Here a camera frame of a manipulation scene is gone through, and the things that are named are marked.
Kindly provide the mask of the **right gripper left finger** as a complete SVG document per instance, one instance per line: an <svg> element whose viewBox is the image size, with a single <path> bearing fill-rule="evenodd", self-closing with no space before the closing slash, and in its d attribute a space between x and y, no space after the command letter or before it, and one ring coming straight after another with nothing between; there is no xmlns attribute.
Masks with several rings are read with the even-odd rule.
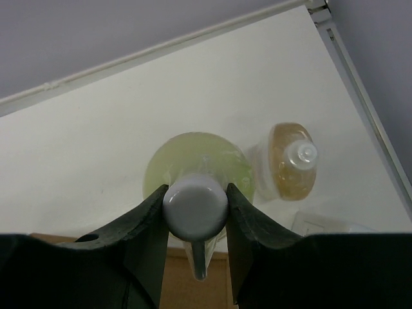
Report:
<svg viewBox="0 0 412 309"><path fill-rule="evenodd" d="M74 242L1 236L2 308L158 308L169 230L168 187Z"/></svg>

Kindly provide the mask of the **green pump bottle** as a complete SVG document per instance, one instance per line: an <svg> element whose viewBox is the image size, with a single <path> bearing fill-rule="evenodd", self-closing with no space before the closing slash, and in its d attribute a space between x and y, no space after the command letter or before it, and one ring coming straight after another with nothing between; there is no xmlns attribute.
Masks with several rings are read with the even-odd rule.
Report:
<svg viewBox="0 0 412 309"><path fill-rule="evenodd" d="M150 159L142 192L168 189L162 209L170 233L183 242L193 276L203 281L217 242L226 236L227 186L254 197L252 167L242 150L211 133L189 132L162 145Z"/></svg>

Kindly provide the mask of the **white bottle black cap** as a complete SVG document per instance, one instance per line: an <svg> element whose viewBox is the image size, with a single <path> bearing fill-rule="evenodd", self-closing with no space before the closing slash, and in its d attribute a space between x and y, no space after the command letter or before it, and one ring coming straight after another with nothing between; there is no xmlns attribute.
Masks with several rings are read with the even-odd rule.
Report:
<svg viewBox="0 0 412 309"><path fill-rule="evenodd" d="M364 225L305 211L296 213L291 231L300 236L375 232Z"/></svg>

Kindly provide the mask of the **amber liquid clear bottle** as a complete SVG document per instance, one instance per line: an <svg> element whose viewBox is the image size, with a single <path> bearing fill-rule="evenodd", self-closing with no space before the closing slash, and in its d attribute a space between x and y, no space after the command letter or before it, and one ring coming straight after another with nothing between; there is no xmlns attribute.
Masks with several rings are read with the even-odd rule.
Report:
<svg viewBox="0 0 412 309"><path fill-rule="evenodd" d="M299 201L312 191L319 152L308 130L295 122L272 126L250 151L258 194L266 201Z"/></svg>

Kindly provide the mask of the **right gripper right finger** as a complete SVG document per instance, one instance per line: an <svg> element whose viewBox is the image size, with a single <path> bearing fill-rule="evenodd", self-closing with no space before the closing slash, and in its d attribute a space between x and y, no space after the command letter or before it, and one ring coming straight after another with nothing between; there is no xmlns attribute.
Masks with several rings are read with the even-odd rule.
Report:
<svg viewBox="0 0 412 309"><path fill-rule="evenodd" d="M240 308L410 308L411 234L300 236L227 187L234 302Z"/></svg>

